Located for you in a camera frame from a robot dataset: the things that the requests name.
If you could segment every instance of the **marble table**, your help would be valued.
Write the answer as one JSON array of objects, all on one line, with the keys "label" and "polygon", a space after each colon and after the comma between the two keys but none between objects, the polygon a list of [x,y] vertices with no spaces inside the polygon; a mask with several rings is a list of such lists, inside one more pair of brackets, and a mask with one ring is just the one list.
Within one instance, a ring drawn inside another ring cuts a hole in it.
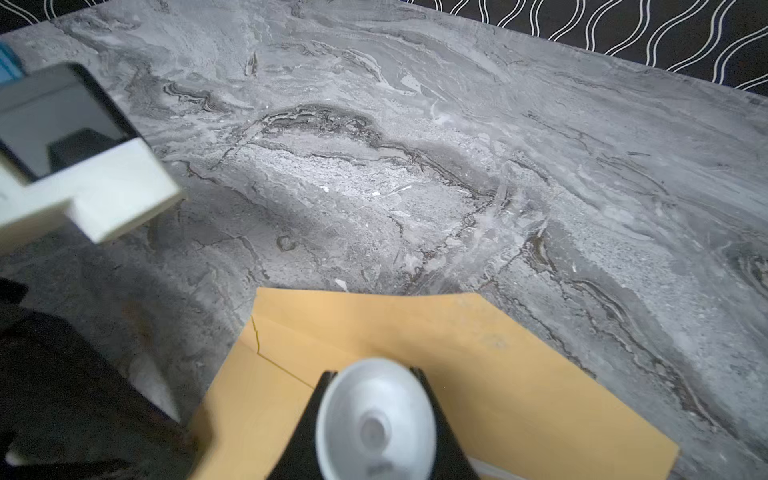
[{"label": "marble table", "polygon": [[114,0],[0,41],[86,65],[188,191],[0,259],[177,418],[257,286],[476,291],[678,442],[674,478],[768,477],[767,99],[394,0]]}]

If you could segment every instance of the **black patterned fabric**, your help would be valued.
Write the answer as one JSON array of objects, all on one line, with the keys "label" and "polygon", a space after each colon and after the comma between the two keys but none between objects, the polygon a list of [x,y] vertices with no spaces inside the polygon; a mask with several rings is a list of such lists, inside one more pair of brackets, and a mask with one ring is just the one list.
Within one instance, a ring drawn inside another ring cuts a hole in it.
[{"label": "black patterned fabric", "polygon": [[[407,0],[768,95],[768,0]],[[0,0],[0,33],[104,0]]]},{"label": "black patterned fabric", "polygon": [[0,34],[45,22],[105,0],[0,0]]}]

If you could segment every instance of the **marble vein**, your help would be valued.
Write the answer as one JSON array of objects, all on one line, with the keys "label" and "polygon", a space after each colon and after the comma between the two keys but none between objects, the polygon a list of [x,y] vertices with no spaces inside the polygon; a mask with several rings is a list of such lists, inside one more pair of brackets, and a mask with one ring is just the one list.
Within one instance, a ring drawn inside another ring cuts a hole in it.
[{"label": "marble vein", "polygon": [[0,259],[176,417],[259,285],[477,291],[678,442],[673,478],[768,476],[764,98],[389,0],[113,0],[2,41],[86,65],[189,192]]}]

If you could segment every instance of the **white suction cup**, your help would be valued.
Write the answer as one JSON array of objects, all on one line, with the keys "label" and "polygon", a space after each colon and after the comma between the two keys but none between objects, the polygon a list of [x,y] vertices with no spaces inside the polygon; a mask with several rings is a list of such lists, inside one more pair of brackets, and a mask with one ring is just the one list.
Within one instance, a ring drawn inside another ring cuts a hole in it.
[{"label": "white suction cup", "polygon": [[315,445],[325,480],[426,480],[435,415],[416,377],[387,359],[344,369],[323,396]]}]

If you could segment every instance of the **yellow envelope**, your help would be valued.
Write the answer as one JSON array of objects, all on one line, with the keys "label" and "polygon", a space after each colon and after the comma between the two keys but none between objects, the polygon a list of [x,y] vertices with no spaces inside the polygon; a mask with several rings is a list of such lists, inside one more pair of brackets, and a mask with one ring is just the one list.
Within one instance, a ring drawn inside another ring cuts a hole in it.
[{"label": "yellow envelope", "polygon": [[265,478],[325,370],[381,356],[424,370],[465,453],[528,480],[662,479],[678,448],[476,293],[259,288],[191,428],[192,478]]}]

